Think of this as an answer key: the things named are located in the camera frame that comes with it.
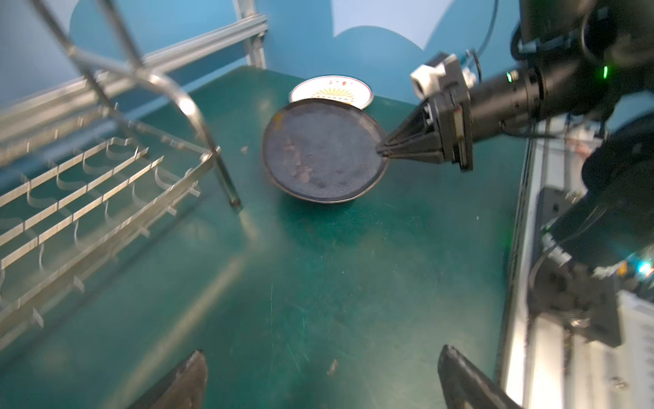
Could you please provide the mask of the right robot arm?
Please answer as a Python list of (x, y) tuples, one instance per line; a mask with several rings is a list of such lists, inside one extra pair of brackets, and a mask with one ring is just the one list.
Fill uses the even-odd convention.
[(376, 151), (464, 171), (475, 143), (496, 136), (581, 153), (584, 194), (543, 227), (528, 308), (615, 348), (616, 293), (599, 271), (653, 243), (653, 115), (606, 123), (623, 97), (653, 89), (653, 4), (523, 1), (519, 11), (515, 67), (473, 80), (457, 56), (437, 55), (413, 74), (421, 104)]

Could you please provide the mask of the dark navy plate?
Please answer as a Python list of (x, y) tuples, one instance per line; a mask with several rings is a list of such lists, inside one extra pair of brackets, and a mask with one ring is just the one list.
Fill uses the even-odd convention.
[(262, 163), (274, 185), (296, 199), (335, 205), (381, 181), (386, 136), (371, 115), (341, 102), (308, 99), (274, 114), (262, 135)]

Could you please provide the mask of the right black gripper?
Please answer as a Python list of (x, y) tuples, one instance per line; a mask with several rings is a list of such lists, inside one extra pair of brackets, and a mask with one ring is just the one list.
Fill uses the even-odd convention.
[(419, 105), (407, 119), (376, 146), (390, 160), (412, 160), (440, 165), (457, 163), (462, 171), (473, 170), (472, 107), (470, 89), (474, 74), (461, 61), (446, 65), (441, 91), (429, 97), (439, 136), (434, 133), (431, 109)]

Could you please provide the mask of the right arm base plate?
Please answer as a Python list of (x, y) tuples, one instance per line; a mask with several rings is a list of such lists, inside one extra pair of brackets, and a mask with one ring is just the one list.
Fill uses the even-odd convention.
[(563, 190), (544, 187), (538, 194), (528, 309), (531, 315), (542, 315), (589, 341), (616, 348), (623, 344), (616, 275), (599, 277), (584, 265), (556, 262), (543, 243), (546, 227), (570, 208), (572, 202)]

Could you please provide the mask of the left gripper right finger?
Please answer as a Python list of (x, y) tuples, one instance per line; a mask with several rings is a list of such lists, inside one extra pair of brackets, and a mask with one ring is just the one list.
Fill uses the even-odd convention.
[(441, 349), (438, 373), (446, 407), (449, 409), (520, 409), (498, 385), (450, 345)]

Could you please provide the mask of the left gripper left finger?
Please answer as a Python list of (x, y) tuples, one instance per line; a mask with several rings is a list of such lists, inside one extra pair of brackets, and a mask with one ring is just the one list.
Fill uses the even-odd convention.
[(196, 349), (133, 402), (132, 408), (202, 408), (208, 382), (205, 353)]

